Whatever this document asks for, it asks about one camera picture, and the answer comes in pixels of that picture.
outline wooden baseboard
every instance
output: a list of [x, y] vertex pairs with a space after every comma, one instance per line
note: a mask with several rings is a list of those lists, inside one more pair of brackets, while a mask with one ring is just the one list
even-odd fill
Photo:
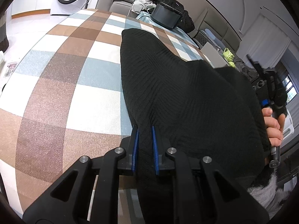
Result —
[[11, 19], [14, 18], [21, 18], [25, 16], [31, 16], [31, 15], [38, 15], [38, 14], [49, 14], [51, 9], [42, 9], [42, 10], [35, 10], [35, 11], [29, 11], [24, 13], [18, 13], [11, 16]]

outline metal screw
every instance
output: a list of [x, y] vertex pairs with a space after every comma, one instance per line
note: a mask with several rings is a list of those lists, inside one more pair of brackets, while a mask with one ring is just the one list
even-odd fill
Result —
[[88, 156], [82, 156], [82, 157], [80, 157], [79, 161], [80, 161], [81, 163], [85, 163], [85, 162], [88, 161], [88, 159], [89, 159]]
[[121, 153], [123, 153], [124, 149], [121, 148], [121, 147], [117, 147], [117, 148], [115, 148], [114, 151], [115, 151], [115, 153], [117, 153], [117, 154], [121, 154]]
[[212, 159], [209, 156], [204, 156], [202, 159], [205, 163], [210, 163]]
[[176, 149], [174, 147], [170, 147], [170, 148], [167, 149], [167, 152], [169, 154], [174, 154], [174, 153], [176, 153]]

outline black jacket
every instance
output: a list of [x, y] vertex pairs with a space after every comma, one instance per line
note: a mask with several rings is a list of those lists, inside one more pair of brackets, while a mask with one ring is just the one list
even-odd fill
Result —
[[188, 11], [184, 9], [184, 6], [180, 4], [177, 0], [150, 0], [152, 3], [157, 4], [163, 2], [168, 6], [178, 10], [183, 14], [182, 21], [178, 23], [178, 27], [182, 29], [185, 33], [190, 33], [195, 29], [194, 23], [189, 17]]
[[261, 107], [237, 70], [185, 62], [153, 34], [126, 29], [121, 78], [130, 120], [139, 128], [137, 192], [145, 223], [170, 223], [173, 213], [171, 179], [155, 176], [153, 125], [188, 156], [216, 159], [245, 189], [264, 169], [271, 144]]

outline plaid blanket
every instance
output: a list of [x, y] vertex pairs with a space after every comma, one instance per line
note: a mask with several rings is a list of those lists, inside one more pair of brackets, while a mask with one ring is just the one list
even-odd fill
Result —
[[20, 216], [80, 156], [102, 156], [131, 134], [120, 65], [121, 32], [129, 28], [151, 32], [184, 60], [204, 58], [168, 31], [95, 9], [49, 31], [0, 97], [0, 172]]

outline finger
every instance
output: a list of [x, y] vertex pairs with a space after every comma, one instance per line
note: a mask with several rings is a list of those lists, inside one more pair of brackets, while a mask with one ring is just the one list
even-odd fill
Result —
[[279, 147], [282, 143], [282, 141], [277, 138], [269, 138], [269, 140], [271, 142], [271, 146], [273, 147]]
[[280, 125], [280, 131], [283, 133], [283, 128], [284, 128], [284, 122], [286, 120], [286, 116], [284, 114], [279, 115], [277, 121]]
[[271, 116], [273, 110], [271, 108], [263, 108], [262, 109], [263, 116]]
[[269, 117], [264, 117], [264, 121], [265, 121], [265, 125], [266, 127], [271, 127], [271, 128], [275, 128], [275, 129], [280, 129], [280, 125], [279, 122], [277, 121], [277, 119], [269, 116]]
[[267, 134], [269, 138], [278, 138], [279, 140], [283, 140], [283, 135], [280, 130], [275, 128], [267, 128]]

